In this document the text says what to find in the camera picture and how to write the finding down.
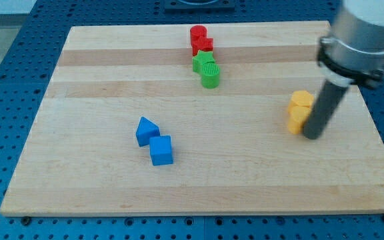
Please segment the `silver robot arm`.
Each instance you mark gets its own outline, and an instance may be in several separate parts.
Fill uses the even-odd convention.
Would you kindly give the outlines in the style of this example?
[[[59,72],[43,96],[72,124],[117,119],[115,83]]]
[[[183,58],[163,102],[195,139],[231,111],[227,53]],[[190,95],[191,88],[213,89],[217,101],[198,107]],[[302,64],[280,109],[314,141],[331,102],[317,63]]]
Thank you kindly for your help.
[[[384,81],[384,0],[343,0],[319,40],[318,66],[336,87],[375,89]]]

